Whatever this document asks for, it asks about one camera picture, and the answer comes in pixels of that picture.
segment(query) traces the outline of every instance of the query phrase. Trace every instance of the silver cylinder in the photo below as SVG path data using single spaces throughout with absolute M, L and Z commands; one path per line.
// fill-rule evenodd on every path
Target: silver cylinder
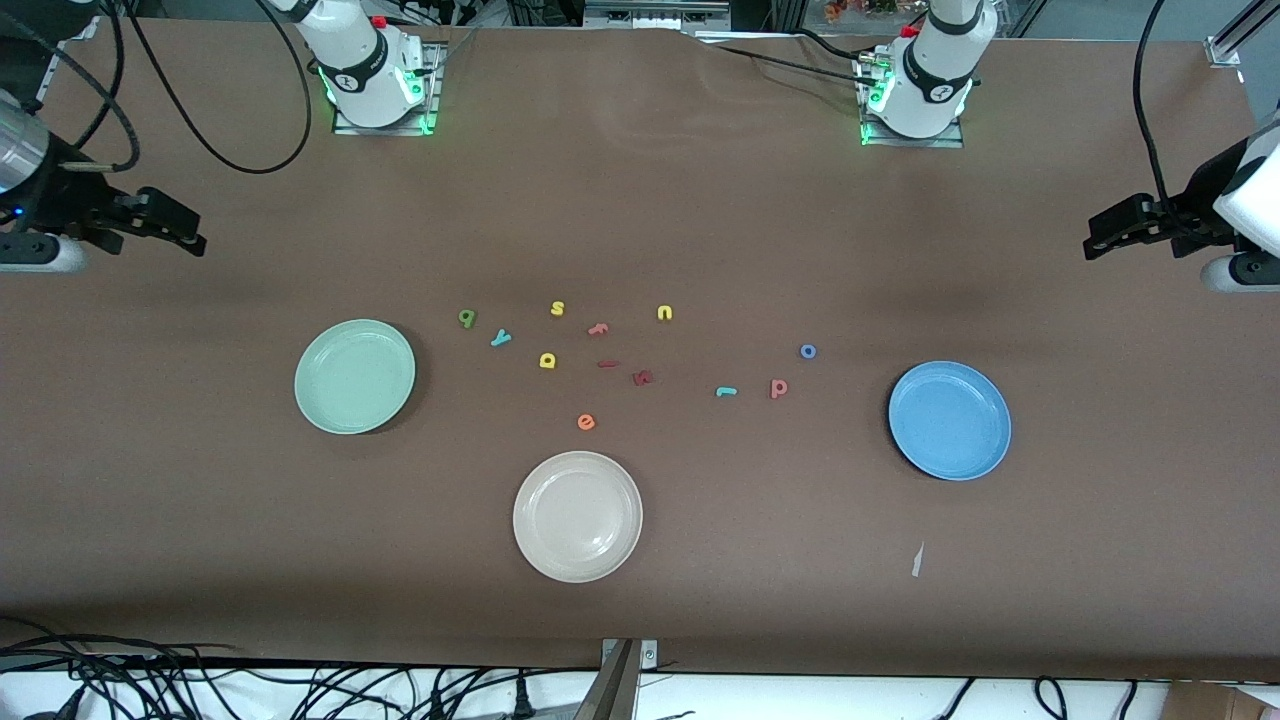
M 49 151 L 49 128 L 0 90 L 0 193 L 22 184 Z

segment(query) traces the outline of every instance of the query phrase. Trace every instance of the brown table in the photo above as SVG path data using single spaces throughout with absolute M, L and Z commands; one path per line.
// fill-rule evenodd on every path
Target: brown table
M 270 27 L 148 27 L 218 147 L 292 147 Z M 685 670 L 1280 680 L 1280 297 L 1204 291 L 1210 254 L 1080 255 L 1089 215 L 1152 187 L 1132 53 L 996 42 L 965 150 L 915 151 L 859 146 L 836 81 L 672 32 L 483 31 L 435 137 L 317 132 L 247 177 L 131 40 L 143 158 L 115 182 L 197 209 L 209 255 L 131 240 L 79 277 L 0 278 L 0 609 L 276 657 L 589 665 L 602 637 L 657 637 Z M 77 54 L 109 76 L 108 33 Z M 1197 45 L 1148 68 L 1180 188 L 1248 105 Z M 47 101 L 70 137 L 96 106 L 67 72 Z M 124 156 L 114 120 L 90 150 Z M 411 338 L 421 379 L 390 427 L 334 437 L 293 369 L 360 316 Z M 979 482 L 888 437 L 891 386 L 931 359 L 1012 409 Z M 586 585 L 511 532 L 525 474 L 570 448 L 645 502 L 632 557 Z

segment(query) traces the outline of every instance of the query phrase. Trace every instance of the white plate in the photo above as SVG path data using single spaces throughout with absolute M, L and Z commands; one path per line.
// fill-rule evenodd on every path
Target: white plate
M 612 459 L 575 450 L 544 460 L 516 496 L 516 544 L 539 573 L 562 583 L 599 580 L 640 539 L 635 480 Z
M 293 375 L 293 397 L 321 430 L 365 433 L 399 413 L 416 372 L 413 348 L 396 328 L 347 320 L 307 346 Z

